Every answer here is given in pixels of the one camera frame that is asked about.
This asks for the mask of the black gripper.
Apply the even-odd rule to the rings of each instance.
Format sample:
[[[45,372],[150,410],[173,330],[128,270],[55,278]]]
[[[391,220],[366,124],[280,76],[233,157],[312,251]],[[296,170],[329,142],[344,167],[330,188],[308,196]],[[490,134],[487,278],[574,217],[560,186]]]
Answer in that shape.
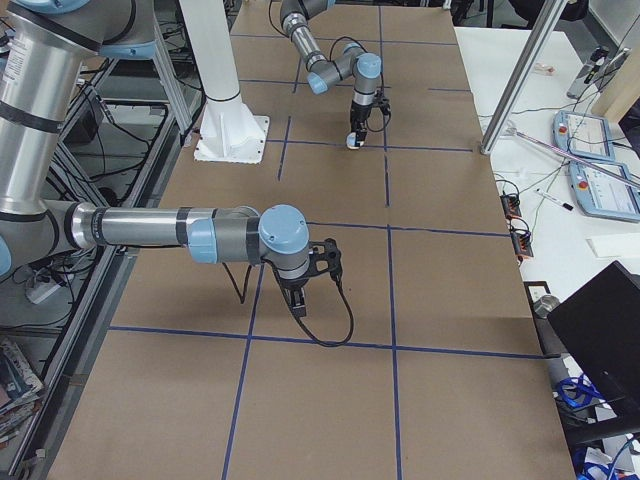
[[[350,125],[352,129],[351,135],[355,136],[358,140],[365,143],[368,129],[366,123],[371,114],[372,105],[362,105],[357,102],[352,102],[350,107]]]
[[[288,279],[276,272],[277,281],[281,288],[284,289],[287,307],[295,317],[306,316],[306,300],[304,294],[304,286],[308,282],[306,276]]]

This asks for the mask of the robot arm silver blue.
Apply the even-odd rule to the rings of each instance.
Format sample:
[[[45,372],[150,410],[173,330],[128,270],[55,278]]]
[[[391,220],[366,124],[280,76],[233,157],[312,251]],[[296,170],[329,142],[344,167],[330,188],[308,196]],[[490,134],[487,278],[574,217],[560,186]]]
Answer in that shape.
[[[234,209],[98,207],[41,191],[82,64],[150,59],[149,1],[13,1],[15,34],[1,78],[1,270],[95,246],[184,247],[200,263],[271,266],[293,316],[306,313],[309,231],[289,205]]]
[[[384,96],[381,58],[353,41],[345,46],[337,59],[326,57],[314,38],[308,22],[333,7],[333,1],[284,1],[279,20],[284,35],[296,47],[307,70],[307,83],[314,94],[320,95],[350,77],[354,79],[354,93],[350,107],[350,133],[346,145],[361,148],[367,137],[368,120],[373,108],[383,115],[390,114]]]

